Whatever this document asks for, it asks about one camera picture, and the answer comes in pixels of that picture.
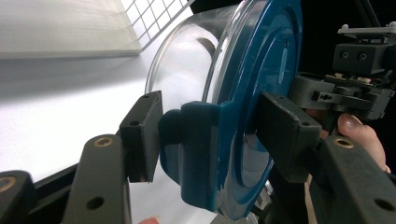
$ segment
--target hand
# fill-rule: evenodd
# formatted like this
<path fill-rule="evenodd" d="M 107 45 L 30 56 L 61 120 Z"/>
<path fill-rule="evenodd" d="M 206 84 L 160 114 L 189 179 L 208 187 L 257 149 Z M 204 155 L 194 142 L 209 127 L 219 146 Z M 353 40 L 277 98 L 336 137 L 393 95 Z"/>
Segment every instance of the hand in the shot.
<path fill-rule="evenodd" d="M 361 144 L 382 170 L 389 171 L 385 164 L 384 148 L 371 127 L 362 124 L 355 116 L 348 114 L 342 114 L 338 118 L 337 125 L 339 133 Z"/>
<path fill-rule="evenodd" d="M 139 224 L 159 224 L 157 217 L 149 217 L 144 219 L 143 221 L 139 222 Z"/>

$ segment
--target transparent plastic container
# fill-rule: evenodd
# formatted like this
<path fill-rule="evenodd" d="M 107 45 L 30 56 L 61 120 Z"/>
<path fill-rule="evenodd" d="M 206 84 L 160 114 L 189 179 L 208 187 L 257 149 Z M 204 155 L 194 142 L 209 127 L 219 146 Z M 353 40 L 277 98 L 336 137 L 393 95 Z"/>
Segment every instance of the transparent plastic container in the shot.
<path fill-rule="evenodd" d="M 148 72 L 146 92 L 163 92 L 163 112 L 191 101 L 207 101 L 219 44 L 236 7 L 195 14 L 161 45 Z"/>

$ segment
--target bolt hole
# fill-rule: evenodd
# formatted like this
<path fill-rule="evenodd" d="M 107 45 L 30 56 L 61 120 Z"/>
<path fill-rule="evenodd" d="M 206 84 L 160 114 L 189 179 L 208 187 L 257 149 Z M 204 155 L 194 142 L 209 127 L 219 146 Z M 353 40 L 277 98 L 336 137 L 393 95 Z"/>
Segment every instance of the bolt hole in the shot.
<path fill-rule="evenodd" d="M 347 57 L 349 56 L 349 54 L 348 54 L 348 52 L 346 52 L 346 51 L 342 51 L 340 56 L 341 56 L 341 58 L 343 58 L 343 59 L 347 59 Z"/>
<path fill-rule="evenodd" d="M 102 137 L 96 140 L 93 144 L 96 147 L 107 147 L 110 146 L 113 143 L 113 139 L 109 137 Z"/>
<path fill-rule="evenodd" d="M 0 193 L 10 189 L 17 182 L 14 176 L 0 177 Z"/>
<path fill-rule="evenodd" d="M 338 145 L 339 147 L 345 147 L 345 148 L 353 148 L 354 147 L 353 143 L 347 141 L 346 139 L 338 138 L 338 139 L 334 140 L 334 143 L 336 145 Z"/>
<path fill-rule="evenodd" d="M 366 60 L 366 58 L 367 58 L 367 54 L 364 53 L 364 52 L 360 53 L 359 56 L 358 56 L 358 59 L 361 60 L 361 61 Z"/>
<path fill-rule="evenodd" d="M 347 141 L 344 141 L 344 140 L 339 140 L 338 143 L 343 145 L 343 146 L 349 146 L 349 143 Z"/>
<path fill-rule="evenodd" d="M 102 197 L 95 197 L 90 199 L 87 202 L 87 209 L 95 210 L 100 208 L 105 203 L 105 200 Z"/>
<path fill-rule="evenodd" d="M 140 122 L 137 121 L 137 120 L 134 120 L 134 121 L 132 121 L 132 122 L 129 123 L 129 124 L 131 124 L 131 126 L 139 126 Z"/>
<path fill-rule="evenodd" d="M 324 95 L 324 96 L 322 95 L 320 98 L 323 100 L 331 100 L 332 99 L 332 97 L 330 95 Z"/>
<path fill-rule="evenodd" d="M 394 211 L 395 210 L 393 205 L 391 203 L 385 201 L 385 200 L 375 199 L 375 203 L 376 203 L 376 205 L 378 205 L 382 209 L 385 209 L 385 210 L 388 210 L 388 211 Z"/>

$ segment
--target blue plastic lid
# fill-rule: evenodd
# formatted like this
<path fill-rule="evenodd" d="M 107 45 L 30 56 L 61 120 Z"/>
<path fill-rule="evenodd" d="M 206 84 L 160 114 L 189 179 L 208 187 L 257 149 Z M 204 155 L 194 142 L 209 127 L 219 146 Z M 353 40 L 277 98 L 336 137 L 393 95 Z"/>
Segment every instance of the blue plastic lid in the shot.
<path fill-rule="evenodd" d="M 263 91 L 288 94 L 301 48 L 300 3 L 245 1 L 223 30 L 209 68 L 198 76 L 205 76 L 202 99 L 187 99 L 163 116 L 161 164 L 186 203 L 238 219 L 248 215 L 273 165 L 255 135 L 255 108 Z"/>

